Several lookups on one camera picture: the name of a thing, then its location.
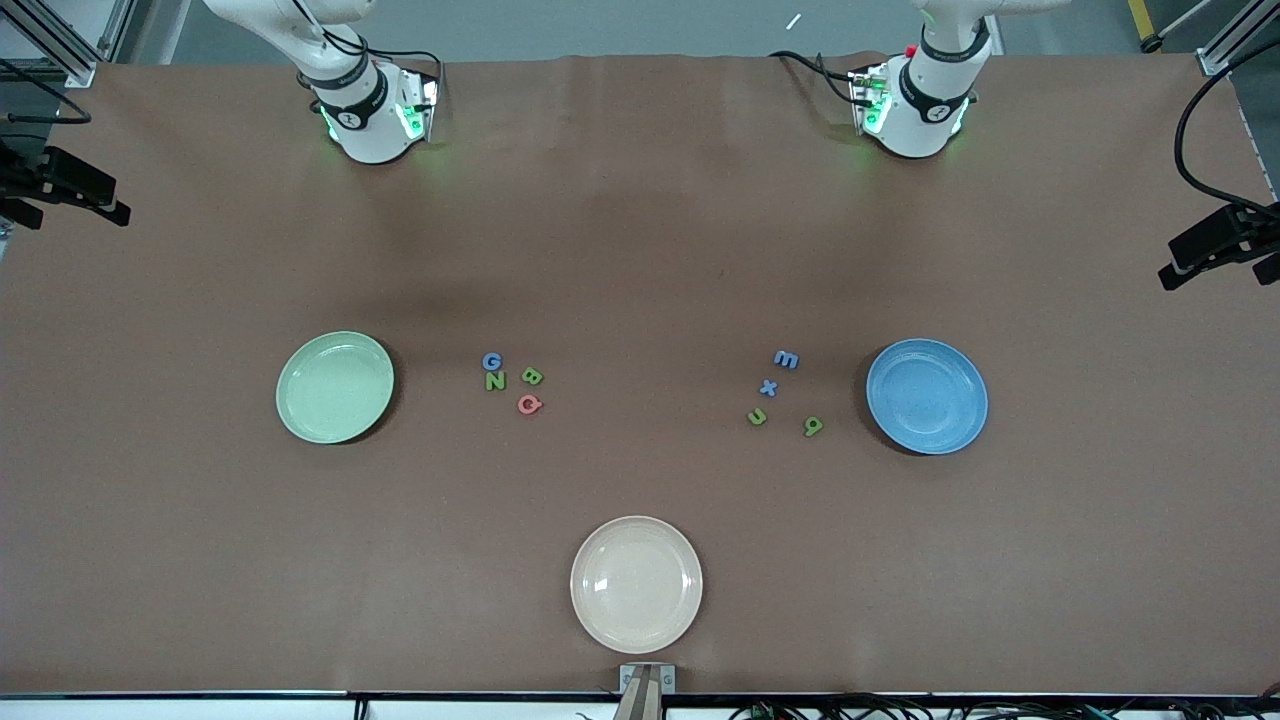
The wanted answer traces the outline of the white table front rail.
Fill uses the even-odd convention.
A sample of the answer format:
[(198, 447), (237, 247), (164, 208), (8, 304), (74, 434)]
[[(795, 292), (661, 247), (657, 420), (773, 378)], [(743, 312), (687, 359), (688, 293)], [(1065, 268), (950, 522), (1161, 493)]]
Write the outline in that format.
[[(605, 691), (165, 691), (0, 693), (0, 720), (613, 720)], [(1258, 694), (677, 693), (666, 720), (1280, 720)]]

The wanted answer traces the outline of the green plate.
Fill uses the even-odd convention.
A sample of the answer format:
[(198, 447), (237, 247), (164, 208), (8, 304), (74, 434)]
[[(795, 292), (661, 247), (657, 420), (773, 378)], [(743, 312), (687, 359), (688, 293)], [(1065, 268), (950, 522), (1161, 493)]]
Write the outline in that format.
[(334, 331), (300, 346), (274, 393), (276, 415), (294, 437), (342, 445), (375, 427), (396, 391), (396, 365), (369, 334)]

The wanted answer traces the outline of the blue plate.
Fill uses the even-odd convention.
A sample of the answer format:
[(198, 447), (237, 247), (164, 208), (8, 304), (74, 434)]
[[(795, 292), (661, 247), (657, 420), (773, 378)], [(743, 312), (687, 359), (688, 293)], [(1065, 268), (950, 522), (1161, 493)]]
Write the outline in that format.
[(989, 415), (986, 378), (938, 340), (900, 340), (872, 361), (867, 406), (884, 436), (909, 452), (940, 456), (977, 441)]

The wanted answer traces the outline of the brown table cover sheet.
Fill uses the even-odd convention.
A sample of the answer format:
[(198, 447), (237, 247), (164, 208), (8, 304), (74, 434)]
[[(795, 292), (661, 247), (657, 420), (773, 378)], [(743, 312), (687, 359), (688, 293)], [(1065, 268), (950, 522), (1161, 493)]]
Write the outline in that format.
[[(1280, 288), (1157, 277), (1215, 206), (1171, 160), (1201, 81), (998, 56), (909, 161), (777, 59), (466, 64), (364, 167), (283, 67), (100, 70), (52, 141), (131, 224), (0, 260), (0, 691), (594, 691), (570, 565), (628, 515), (701, 559), (691, 692), (1280, 682)], [(334, 331), (396, 391), (314, 445), (274, 393)], [(870, 416), (910, 338), (986, 378), (959, 452)]]

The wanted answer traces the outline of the cream plate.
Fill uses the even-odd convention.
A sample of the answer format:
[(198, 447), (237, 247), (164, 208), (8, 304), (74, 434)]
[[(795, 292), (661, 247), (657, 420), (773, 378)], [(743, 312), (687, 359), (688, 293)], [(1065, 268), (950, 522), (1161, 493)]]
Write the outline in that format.
[(617, 653), (643, 656), (676, 643), (694, 624), (703, 594), (696, 550), (658, 518), (603, 523), (581, 543), (570, 571), (580, 625)]

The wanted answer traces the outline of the grey wheeled stand leg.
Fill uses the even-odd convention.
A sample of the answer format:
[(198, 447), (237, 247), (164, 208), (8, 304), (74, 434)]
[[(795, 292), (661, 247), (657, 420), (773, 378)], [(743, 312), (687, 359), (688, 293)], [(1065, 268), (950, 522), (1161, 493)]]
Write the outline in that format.
[(1140, 47), (1146, 53), (1199, 50), (1221, 60), (1243, 53), (1280, 0), (1144, 0), (1152, 20)]

